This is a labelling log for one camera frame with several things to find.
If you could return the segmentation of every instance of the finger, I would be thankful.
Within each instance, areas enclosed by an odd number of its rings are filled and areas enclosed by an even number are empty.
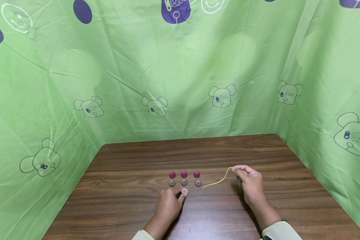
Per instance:
[[[253,176],[253,175],[256,175],[256,174],[259,174],[258,171],[254,170],[252,167],[250,166],[246,166],[245,168],[245,172],[248,174],[248,176]]]
[[[248,165],[236,165],[232,167],[232,171],[234,172],[236,169],[240,169],[242,171],[245,171],[248,175],[253,176],[255,174],[258,174],[259,172],[254,170],[252,167]]]
[[[246,168],[246,165],[236,165],[232,167],[232,171],[235,172],[236,169],[244,170]]]
[[[177,199],[177,201],[179,202],[180,206],[182,206],[184,204],[185,199],[187,198],[187,195],[181,194],[180,197]]]
[[[179,188],[179,187],[173,187],[168,190],[170,190],[173,193],[173,195],[175,195],[175,196],[181,192],[181,188]]]
[[[235,169],[235,174],[241,179],[241,182],[245,182],[248,179],[248,175],[238,168]]]

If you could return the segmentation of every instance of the wrist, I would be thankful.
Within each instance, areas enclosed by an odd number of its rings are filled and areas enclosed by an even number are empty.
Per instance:
[[[256,195],[255,197],[250,197],[247,203],[251,208],[263,207],[269,204],[268,199],[264,193]]]
[[[172,221],[155,214],[145,225],[144,230],[155,240],[161,240],[171,224]]]

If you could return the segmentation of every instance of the person's left hand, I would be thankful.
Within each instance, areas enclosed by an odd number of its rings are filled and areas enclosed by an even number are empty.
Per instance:
[[[176,196],[180,192],[181,188],[178,187],[161,191],[156,204],[156,217],[168,222],[173,222],[177,218],[180,210],[183,208],[184,200],[187,197],[181,194],[179,198],[177,198]]]

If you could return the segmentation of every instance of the light pink button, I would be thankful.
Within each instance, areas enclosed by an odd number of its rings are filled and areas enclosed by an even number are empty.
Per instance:
[[[188,189],[186,189],[185,187],[183,187],[181,189],[181,193],[184,194],[184,196],[186,197],[188,195]]]

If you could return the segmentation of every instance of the wooden table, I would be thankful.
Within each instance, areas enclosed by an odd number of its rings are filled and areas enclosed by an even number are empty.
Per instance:
[[[274,134],[107,144],[54,220],[44,240],[130,240],[154,213],[175,171],[188,172],[183,211],[164,239],[258,240],[253,214],[228,167],[248,164],[263,174],[270,202],[304,240],[360,239],[360,228],[289,147]]]

